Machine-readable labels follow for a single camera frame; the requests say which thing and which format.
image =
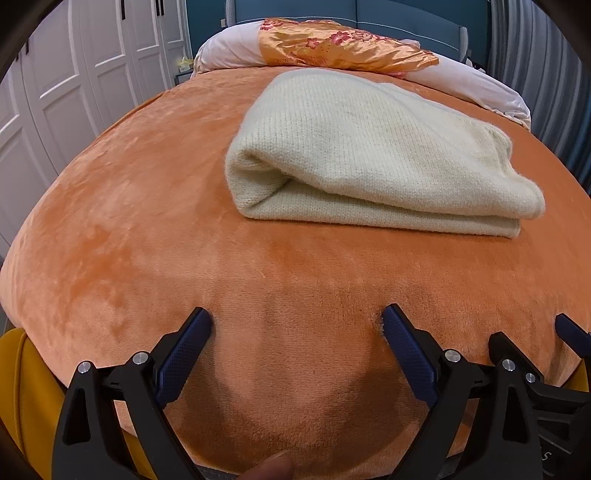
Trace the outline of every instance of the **orange blanket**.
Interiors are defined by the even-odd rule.
[[[223,158],[286,70],[218,70],[166,92],[40,200],[0,273],[0,299],[58,378],[68,383],[83,359],[102,367],[149,350],[203,306],[213,336],[166,409],[192,457],[240,472],[290,450],[299,478],[341,480],[391,472],[426,413],[381,333],[390,302],[471,361],[486,362],[488,336],[503,330],[548,381],[566,380],[578,360],[553,320],[565,312],[591,329],[591,200],[559,160],[476,105],[355,73],[502,128],[513,166],[544,191],[545,215],[515,240],[249,220]]]

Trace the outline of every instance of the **wardrobe door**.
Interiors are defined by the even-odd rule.
[[[27,104],[17,60],[0,83],[0,255],[57,173]]]
[[[129,34],[139,91],[146,101],[171,86],[160,30],[160,0],[126,0]]]
[[[105,129],[84,63],[76,3],[63,0],[22,55],[31,113],[58,173]]]
[[[129,0],[75,0],[84,60],[100,116],[109,127],[141,103],[130,55]]]
[[[187,51],[186,18],[184,0],[160,0],[160,30],[168,65],[170,81],[178,73],[178,64],[183,56],[190,56]]]

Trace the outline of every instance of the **metal screw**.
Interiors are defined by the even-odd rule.
[[[146,352],[138,352],[134,355],[133,361],[136,365],[146,363],[148,360],[148,354]]]
[[[447,358],[450,362],[453,363],[458,363],[462,356],[460,355],[459,352],[456,352],[455,350],[446,350],[445,351],[445,358]]]
[[[88,370],[90,370],[90,367],[92,367],[92,364],[90,362],[82,362],[80,365],[78,365],[78,371],[81,374],[85,374],[86,372],[88,372]]]
[[[508,370],[509,372],[512,372],[513,370],[515,370],[515,364],[513,363],[513,360],[509,360],[508,358],[503,360],[503,368],[505,370]]]

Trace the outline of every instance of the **cream knit blanket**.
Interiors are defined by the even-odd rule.
[[[544,212],[497,127],[390,83],[301,69],[247,112],[226,178],[249,218],[515,237]]]

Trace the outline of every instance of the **orange floral pillowcase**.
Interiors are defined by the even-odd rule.
[[[313,66],[403,76],[437,65],[428,50],[332,20],[267,18],[258,34],[267,65]]]

